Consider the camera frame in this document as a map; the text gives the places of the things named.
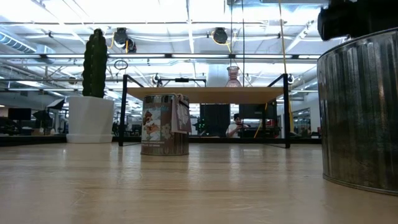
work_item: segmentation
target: white pot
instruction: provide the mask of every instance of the white pot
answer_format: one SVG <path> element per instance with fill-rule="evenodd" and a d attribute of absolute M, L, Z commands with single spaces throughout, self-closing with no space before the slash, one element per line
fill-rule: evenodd
<path fill-rule="evenodd" d="M 69 98 L 69 143 L 112 142 L 112 100 L 92 96 Z"/>

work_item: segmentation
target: man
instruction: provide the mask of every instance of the man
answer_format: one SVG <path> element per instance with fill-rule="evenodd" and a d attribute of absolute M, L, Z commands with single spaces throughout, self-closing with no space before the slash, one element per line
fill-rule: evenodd
<path fill-rule="evenodd" d="M 228 138 L 238 138 L 239 137 L 238 136 L 238 131 L 240 129 L 242 129 L 242 127 L 243 127 L 242 120 L 239 117 L 239 114 L 234 114 L 234 121 L 235 121 L 235 123 L 234 124 L 230 124 L 228 126 L 228 129 L 226 130 L 226 136 Z"/>

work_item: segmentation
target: floor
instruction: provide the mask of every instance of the floor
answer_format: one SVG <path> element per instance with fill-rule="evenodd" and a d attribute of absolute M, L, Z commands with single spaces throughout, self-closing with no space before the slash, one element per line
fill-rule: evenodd
<path fill-rule="evenodd" d="M 0 148 L 1 223 L 396 223 L 398 197 L 322 179 L 319 145 Z"/>

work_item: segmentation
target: potted cactus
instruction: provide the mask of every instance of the potted cactus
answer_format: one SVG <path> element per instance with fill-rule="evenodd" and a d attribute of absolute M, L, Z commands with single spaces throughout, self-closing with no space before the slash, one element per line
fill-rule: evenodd
<path fill-rule="evenodd" d="M 70 143 L 104 143 L 112 141 L 114 103 L 105 100 L 107 46 L 101 29 L 94 30 L 86 43 L 83 63 L 83 97 L 69 100 Z"/>

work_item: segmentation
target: shelf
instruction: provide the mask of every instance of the shelf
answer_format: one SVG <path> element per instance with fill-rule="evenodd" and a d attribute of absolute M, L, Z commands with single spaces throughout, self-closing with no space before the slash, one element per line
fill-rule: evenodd
<path fill-rule="evenodd" d="M 282 87 L 159 87 L 127 88 L 127 92 L 142 100 L 147 95 L 182 94 L 190 103 L 263 104 L 283 94 Z"/>

